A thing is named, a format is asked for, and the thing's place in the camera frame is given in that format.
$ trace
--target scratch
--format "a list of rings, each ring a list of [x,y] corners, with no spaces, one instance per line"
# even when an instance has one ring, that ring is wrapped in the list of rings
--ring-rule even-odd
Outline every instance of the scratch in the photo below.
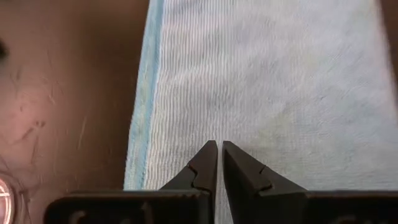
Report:
[[[19,179],[17,179],[17,182],[18,182],[18,185],[21,187],[21,190],[19,192],[23,192],[25,189],[25,185]]]
[[[54,152],[54,160],[52,162],[52,172],[54,177],[57,176],[57,161],[58,161],[58,151],[59,151],[59,139],[58,134],[55,135],[55,152]]]
[[[17,75],[15,75],[15,78],[17,81],[19,81],[21,79],[21,71],[22,71],[22,67],[19,67],[18,71],[17,71]]]
[[[86,114],[84,119],[83,119],[83,124],[81,125],[81,130],[80,130],[79,142],[78,142],[78,145],[77,145],[77,149],[80,149],[80,147],[81,147],[81,141],[83,140],[83,136],[84,136],[85,131],[86,131],[87,117],[88,116]]]
[[[32,224],[32,217],[30,217],[29,206],[26,205],[26,207],[27,207],[27,210],[28,210],[28,212],[27,212],[27,217],[28,217],[28,219],[29,219],[29,223]]]
[[[19,88],[18,88],[17,82],[15,81],[14,77],[12,76],[12,73],[10,73],[10,79],[11,79],[12,85],[15,88],[15,97],[17,98],[18,97]]]
[[[43,176],[39,174],[39,185],[43,185]]]
[[[48,96],[49,101],[51,102],[51,104],[55,105],[54,87],[53,86],[51,86],[51,91],[50,91],[50,93],[47,96]]]
[[[27,139],[29,137],[29,135],[32,133],[32,131],[34,130],[34,128],[30,127],[23,135],[20,139],[16,140],[14,142],[14,144],[19,143],[25,139]]]
[[[50,50],[49,49],[47,49],[47,59],[49,60],[51,74],[53,74],[54,69],[53,69],[53,63],[52,63],[52,60],[51,60],[51,55],[50,55]],[[63,90],[62,90],[61,84],[59,83],[59,81],[58,81],[58,79],[56,77],[55,77],[55,83],[59,87],[59,89],[61,91],[61,94],[63,94]]]
[[[35,166],[36,157],[37,157],[37,146],[39,145],[39,137],[36,137],[35,143],[33,145],[32,157],[30,158],[30,164]]]
[[[3,163],[4,166],[6,167],[7,171],[11,172],[10,167],[8,166],[6,160],[3,158],[3,156],[1,154],[0,154],[0,160],[1,160],[1,163]]]

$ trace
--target light blue towel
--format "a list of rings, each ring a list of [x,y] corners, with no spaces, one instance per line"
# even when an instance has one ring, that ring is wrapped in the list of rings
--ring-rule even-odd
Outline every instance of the light blue towel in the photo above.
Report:
[[[308,189],[398,189],[377,0],[151,0],[125,189],[157,189],[209,139]],[[231,223],[219,171],[217,223]]]

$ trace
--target wooden table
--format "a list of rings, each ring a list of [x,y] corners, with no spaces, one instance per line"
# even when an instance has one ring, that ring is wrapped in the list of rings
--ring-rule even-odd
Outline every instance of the wooden table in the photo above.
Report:
[[[147,4],[0,1],[0,174],[24,223],[65,192],[122,189]]]

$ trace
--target blue stripe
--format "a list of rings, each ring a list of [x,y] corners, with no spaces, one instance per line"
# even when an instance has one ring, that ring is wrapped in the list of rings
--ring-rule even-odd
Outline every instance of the blue stripe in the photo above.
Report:
[[[159,72],[163,6],[164,0],[150,0],[130,126],[124,174],[125,190],[142,189],[144,186],[154,92]]]

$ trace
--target brown surface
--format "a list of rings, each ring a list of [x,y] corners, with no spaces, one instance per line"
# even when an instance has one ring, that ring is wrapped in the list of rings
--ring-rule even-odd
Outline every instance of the brown surface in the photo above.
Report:
[[[122,188],[146,11],[0,1],[0,171],[22,185],[31,223],[65,192]]]
[[[384,31],[389,42],[390,60],[394,69],[395,86],[398,81],[398,1],[380,0],[382,15],[384,19]],[[395,88],[396,107],[398,110],[398,91]]]

